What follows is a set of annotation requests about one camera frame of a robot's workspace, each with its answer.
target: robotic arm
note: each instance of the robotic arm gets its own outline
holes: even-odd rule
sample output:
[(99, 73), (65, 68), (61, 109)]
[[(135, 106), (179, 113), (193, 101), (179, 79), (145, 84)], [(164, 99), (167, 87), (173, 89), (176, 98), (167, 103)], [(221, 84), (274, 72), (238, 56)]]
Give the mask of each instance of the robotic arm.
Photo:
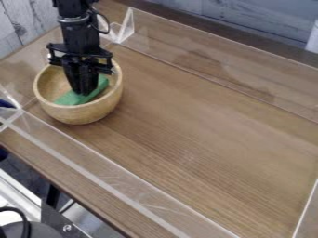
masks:
[(109, 29), (103, 32), (97, 28), (97, 15), (107, 18), (92, 7), (99, 0), (52, 1), (60, 15), (62, 44), (46, 45), (49, 63), (62, 66), (73, 91), (87, 96), (97, 88), (97, 75), (112, 74), (113, 54), (100, 48), (99, 38), (99, 34), (107, 34)]

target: screw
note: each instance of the screw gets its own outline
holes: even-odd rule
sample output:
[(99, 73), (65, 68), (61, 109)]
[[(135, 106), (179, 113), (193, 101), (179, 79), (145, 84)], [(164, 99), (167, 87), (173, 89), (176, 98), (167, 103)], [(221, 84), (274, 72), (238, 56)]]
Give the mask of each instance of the screw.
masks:
[(65, 225), (65, 226), (62, 227), (62, 231), (64, 231), (64, 232), (70, 232), (70, 231), (72, 231), (72, 226), (70, 226), (70, 225)]

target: bowl rim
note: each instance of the bowl rim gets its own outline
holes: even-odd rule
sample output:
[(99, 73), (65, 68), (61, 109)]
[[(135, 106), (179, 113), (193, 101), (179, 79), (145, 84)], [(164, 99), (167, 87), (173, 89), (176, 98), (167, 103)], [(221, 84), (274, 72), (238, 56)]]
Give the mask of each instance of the bowl rim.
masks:
[(85, 108), (85, 107), (92, 106), (92, 105), (97, 104), (99, 102), (104, 101), (116, 92), (116, 89), (121, 86), (121, 81), (123, 81), (123, 72), (121, 72), (120, 66), (115, 62), (115, 60), (112, 60), (112, 64), (115, 66), (115, 75), (116, 75), (113, 90), (109, 91), (101, 98), (99, 98), (99, 99), (96, 99), (96, 100), (93, 100), (93, 101), (91, 101), (85, 104), (74, 105), (74, 106), (57, 105), (42, 97), (42, 95), (38, 91), (38, 87), (37, 87), (38, 81), (41, 79), (41, 76), (42, 76), (44, 72), (48, 70), (48, 68), (58, 67), (58, 66), (54, 66), (54, 65), (50, 65), (50, 64), (45, 65), (44, 68), (41, 69), (41, 71), (37, 73), (36, 78), (34, 78), (34, 82), (33, 82), (33, 92), (34, 92), (34, 96), (36, 96), (37, 100), (49, 107), (53, 107), (56, 109), (68, 109), (68, 110), (69, 109)]

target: green sponge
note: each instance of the green sponge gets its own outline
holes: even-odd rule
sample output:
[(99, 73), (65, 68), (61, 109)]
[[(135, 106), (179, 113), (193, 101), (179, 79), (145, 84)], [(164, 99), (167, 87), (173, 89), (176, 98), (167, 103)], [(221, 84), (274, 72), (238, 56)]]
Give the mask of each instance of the green sponge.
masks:
[(97, 78), (97, 88), (91, 92), (88, 96), (79, 95), (73, 90), (70, 90), (54, 100), (54, 104), (62, 106), (81, 105), (91, 99), (93, 99), (93, 97), (107, 88), (108, 85), (108, 78), (105, 78), (105, 76), (100, 74)]

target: wooden table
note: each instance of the wooden table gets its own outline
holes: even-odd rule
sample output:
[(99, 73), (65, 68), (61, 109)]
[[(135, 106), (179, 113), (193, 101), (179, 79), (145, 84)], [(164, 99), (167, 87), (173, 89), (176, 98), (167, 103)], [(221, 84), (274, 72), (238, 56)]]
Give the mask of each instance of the wooden table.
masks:
[[(124, 9), (112, 4), (113, 19)], [(29, 102), (33, 77), (45, 65), (44, 45), (58, 38), (58, 31), (50, 32), (0, 63), (1, 84), (8, 89), (10, 84), (25, 110), (239, 237), (291, 237), (318, 178), (316, 124), (112, 46), (125, 80), (117, 109), (88, 126), (62, 125)], [(127, 235), (173, 237), (9, 129), (0, 143)]]

